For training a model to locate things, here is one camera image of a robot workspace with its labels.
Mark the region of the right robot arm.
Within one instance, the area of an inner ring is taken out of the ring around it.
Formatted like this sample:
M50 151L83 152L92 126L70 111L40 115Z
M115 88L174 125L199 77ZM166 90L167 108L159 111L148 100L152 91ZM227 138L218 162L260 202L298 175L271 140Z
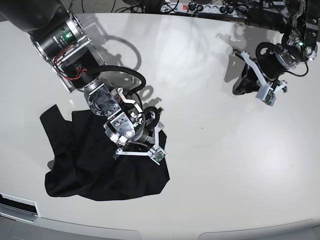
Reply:
M81 90L91 111L106 117L106 135L118 146L152 147L159 136L160 113L144 109L133 99L146 85L139 72L107 64L70 10L59 0L3 0L1 14L30 40L39 55L58 75L68 92ZM120 72L137 78L138 86L126 90L102 79L104 72Z

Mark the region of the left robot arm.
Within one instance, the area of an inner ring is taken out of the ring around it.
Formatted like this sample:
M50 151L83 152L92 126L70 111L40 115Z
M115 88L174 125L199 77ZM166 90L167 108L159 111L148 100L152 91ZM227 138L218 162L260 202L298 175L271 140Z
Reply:
M298 64L307 65L316 58L319 35L320 2L285 0L283 8L273 0L247 3L247 21L282 34L280 43L261 42L251 61L272 89L280 86L280 76L292 73Z

